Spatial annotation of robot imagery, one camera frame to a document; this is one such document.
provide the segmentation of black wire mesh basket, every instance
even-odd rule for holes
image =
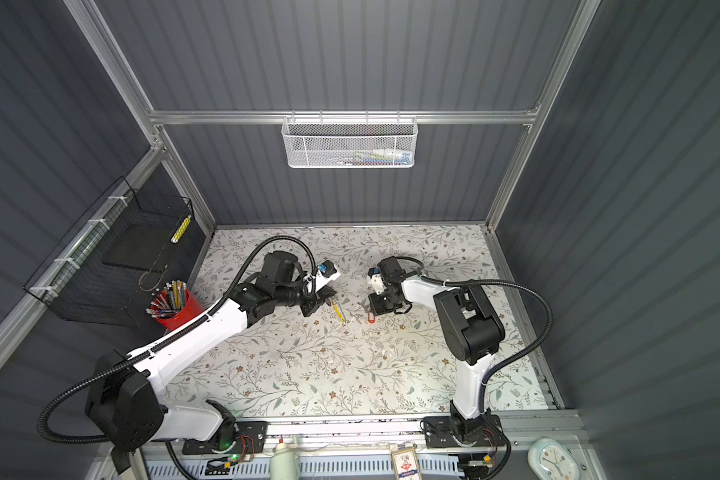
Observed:
[[[62,258],[49,256],[24,289],[59,318],[153,330],[145,309],[176,274],[183,233],[194,222],[184,197],[128,189]]]

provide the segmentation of aluminum frame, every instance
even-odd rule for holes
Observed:
[[[325,222],[322,224],[250,224],[250,225],[234,225],[224,224],[217,225],[217,230],[238,230],[252,228],[331,228],[341,226],[353,226],[355,228],[363,228],[366,226],[453,226],[453,225],[480,225],[480,220],[467,220],[463,222]]]
[[[149,119],[158,125],[226,124],[280,125],[298,116],[300,123],[375,123],[413,121],[419,124],[522,124],[536,121],[534,110],[497,111],[238,111],[238,110],[153,110]]]
[[[536,112],[536,121],[528,127],[523,137],[520,139],[518,148],[514,152],[512,160],[510,160],[507,172],[501,181],[499,191],[496,193],[493,204],[490,206],[488,216],[485,223],[490,231],[496,231],[501,221],[501,216],[507,209],[509,200],[512,197],[514,188],[517,187],[520,176],[523,173],[525,165],[528,163],[531,153],[533,153],[536,142],[547,123],[550,111],[557,101],[557,96],[563,87],[570,67],[576,58],[576,53],[584,41],[586,31],[589,30],[592,19],[600,6],[600,0],[580,0],[573,21],[571,21],[565,39],[563,40],[560,50],[557,53],[552,70],[550,71],[544,88],[539,96],[539,104]]]
[[[213,240],[213,235],[215,233],[216,232],[214,231],[213,234],[206,235],[206,240],[202,243],[202,247],[200,248],[200,254],[198,254],[197,260],[195,260],[195,265],[192,267],[192,273],[190,273],[190,278],[186,280],[186,285],[190,289],[195,285],[195,280],[197,280],[197,275],[200,273],[202,262],[204,262],[206,259],[208,249],[211,247],[211,241]]]
[[[507,263],[507,257],[504,256],[504,251],[501,249],[501,244],[499,243],[499,238],[496,236],[496,233],[486,229],[483,234],[485,237],[485,243],[488,245],[490,258],[494,261],[494,265],[496,266],[496,275],[502,280],[515,282],[515,279],[512,276],[512,270],[510,270],[509,264]],[[525,308],[523,299],[520,297],[520,293],[514,288],[505,288],[504,293],[507,295],[507,302],[509,302],[509,307],[514,314],[514,320],[518,324],[518,330],[520,331],[520,335],[523,337],[523,340],[527,344],[536,340],[536,330],[530,322],[528,311]],[[538,376],[544,377],[556,407],[565,408],[565,402],[560,394],[560,390],[557,388],[557,383],[552,376],[552,371],[547,363],[547,357],[544,356],[542,349],[543,346],[540,346],[528,355],[530,364],[536,370]]]
[[[128,173],[125,181],[115,188],[112,194],[102,205],[91,215],[91,218],[102,218],[105,214],[120,200],[115,197],[125,195],[129,189],[129,184],[133,188],[141,187],[147,178],[152,175],[154,169],[160,165],[166,151],[162,144],[155,144],[150,148],[139,163]],[[77,235],[62,250],[60,257],[66,257],[70,252],[74,251],[83,239],[94,228],[93,222],[86,222]],[[38,285],[48,284],[49,279],[53,279],[60,268],[59,262],[53,262],[48,269],[40,276]],[[9,314],[0,323],[0,369],[5,365],[13,352],[18,348],[24,338],[29,334],[35,323],[45,313],[47,307],[44,303],[34,298],[29,293],[25,293],[21,297],[19,303],[9,312]]]
[[[426,448],[423,432],[418,423],[423,417],[432,414],[394,414],[394,415],[357,415],[357,416],[310,416],[310,417],[271,417],[239,418],[245,420],[267,421],[269,427],[264,444],[264,452],[258,456],[271,456],[272,450],[281,437],[290,438],[302,450],[300,456],[368,456],[388,455],[390,446],[407,445],[416,448],[421,454],[450,454],[484,452],[480,447]],[[582,478],[585,480],[605,480],[602,466],[592,448],[579,413],[576,410],[526,410],[500,413],[504,433],[512,442],[514,455],[523,455],[539,437],[554,438],[568,447],[582,466]],[[413,426],[415,432],[409,431]],[[86,478],[112,478],[109,450],[103,446]],[[197,456],[183,456],[180,442],[174,445],[179,459],[197,461]],[[142,447],[144,459],[165,461],[168,459],[162,444]],[[201,456],[202,459],[214,455]]]
[[[192,200],[192,208],[195,211],[197,223],[202,228],[202,231],[209,235],[213,232],[213,227],[216,224],[213,214],[202,198],[200,190],[192,180],[168,134],[150,120],[149,112],[153,110],[152,103],[146,96],[146,92],[139,83],[134,70],[126,60],[125,54],[117,44],[112,31],[106,25],[104,16],[96,6],[96,1],[64,0],[64,4],[104,66],[104,70],[110,76],[112,83],[115,84],[117,91],[120,92],[120,96],[123,97],[123,101],[134,116],[146,139],[150,144],[159,141],[167,147],[171,158],[167,159],[163,166],[168,171],[168,175],[173,180],[179,194]]]

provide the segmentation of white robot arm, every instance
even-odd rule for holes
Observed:
[[[302,246],[312,271],[305,273],[296,255],[276,250],[264,255],[260,272],[240,282],[254,255],[264,245],[278,240]],[[297,238],[280,235],[264,240],[211,308],[125,356],[115,351],[102,356],[91,378],[58,395],[42,411],[39,434],[67,444],[110,441],[118,452],[132,452],[147,442],[173,438],[208,442],[211,450],[225,450],[240,435],[235,417],[212,400],[188,403],[163,398],[166,385],[208,350],[271,314],[278,305],[299,306],[304,316],[310,316],[336,294],[328,283],[340,275],[330,260],[316,265],[312,252]],[[85,413],[104,435],[67,436],[54,432],[48,426],[50,414],[87,387]]]
[[[482,287],[432,283],[416,271],[406,272],[394,256],[370,269],[367,280],[374,289],[368,299],[376,316],[405,313],[415,303],[438,312],[445,342],[460,360],[456,365],[451,425],[455,437],[469,437],[481,425],[480,409],[485,396],[482,379],[493,366],[499,342],[504,339],[504,325]],[[474,314],[467,318],[465,312]]]

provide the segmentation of white clock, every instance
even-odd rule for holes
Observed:
[[[551,438],[539,438],[528,450],[528,465],[541,480],[580,480],[570,451]]]

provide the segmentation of gray corrugated wall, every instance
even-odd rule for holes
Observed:
[[[720,1],[605,2],[580,54],[498,236],[611,477],[720,478]]]
[[[78,216],[148,147],[61,1],[0,2],[0,321]],[[166,177],[158,169],[150,182]],[[41,439],[38,413],[105,351],[143,343],[125,327],[43,315],[0,371],[0,478],[82,478],[97,446]],[[83,400],[51,425],[95,433]]]
[[[62,2],[0,2],[0,321],[148,147]]]
[[[532,108],[576,4],[98,2],[163,110]],[[521,129],[422,126],[411,169],[316,171],[276,127],[168,127],[218,224],[484,220]]]
[[[520,125],[423,125],[416,165],[297,169],[280,127],[192,125],[168,132],[219,224],[485,220]]]
[[[157,109],[521,110],[576,0],[98,6]]]

